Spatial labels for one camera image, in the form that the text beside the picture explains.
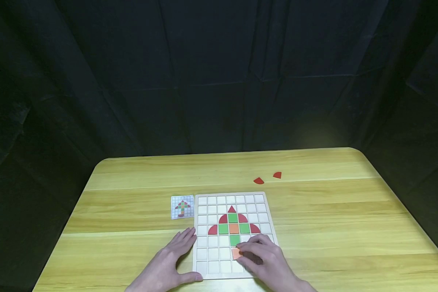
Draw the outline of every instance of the board frame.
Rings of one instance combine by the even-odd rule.
[[[271,225],[271,232],[274,238],[274,243],[276,245],[279,245],[278,240],[277,240],[277,236],[276,236],[276,232],[274,229],[274,222],[272,219],[272,215],[271,215],[271,209],[269,208],[269,204],[268,204],[268,198],[266,197],[266,193],[264,191],[247,191],[247,192],[243,192],[243,193],[210,193],[210,194],[197,194],[195,195],[195,219],[194,219],[194,227],[196,229],[198,229],[198,199],[200,197],[218,197],[218,196],[246,196],[246,195],[263,195],[264,197],[264,203],[266,204],[266,210],[268,213],[268,219],[269,219],[269,223]],[[196,259],[196,255],[197,255],[197,242],[195,242],[195,244],[193,245],[193,271],[197,271],[197,259]],[[255,277],[255,275],[253,273],[251,273],[251,271],[247,271],[245,270],[244,273],[225,273],[225,274],[206,274],[203,275],[203,279],[204,280],[209,280],[209,279],[244,279],[244,278],[253,278]]]

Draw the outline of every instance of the red triangle piece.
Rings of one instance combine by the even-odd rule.
[[[251,233],[261,233],[258,226],[256,226],[255,224],[251,224],[251,223],[250,223],[250,231],[251,231]]]
[[[259,185],[264,184],[264,181],[261,178],[255,179],[254,182],[255,182],[255,184],[259,184]]]
[[[214,235],[218,233],[218,226],[212,225],[211,228],[209,228],[208,235]]]
[[[248,223],[248,220],[243,214],[239,214],[238,215],[238,223]]]
[[[220,216],[219,224],[227,223],[227,215]]]

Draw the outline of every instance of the pattern card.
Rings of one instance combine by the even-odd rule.
[[[266,194],[217,193],[195,196],[197,241],[193,246],[193,271],[203,279],[250,278],[235,259],[235,247],[255,234],[266,234],[277,243]]]
[[[170,197],[170,219],[194,217],[195,202],[193,195]]]

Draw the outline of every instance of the wooden puzzle board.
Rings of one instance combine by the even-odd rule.
[[[278,245],[263,191],[199,194],[194,207],[198,238],[193,246],[193,271],[203,279],[253,277],[233,259],[232,250],[255,234],[266,234]]]

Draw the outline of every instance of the black curtain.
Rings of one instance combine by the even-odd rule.
[[[438,244],[429,2],[0,0],[0,291],[107,157],[355,147]]]

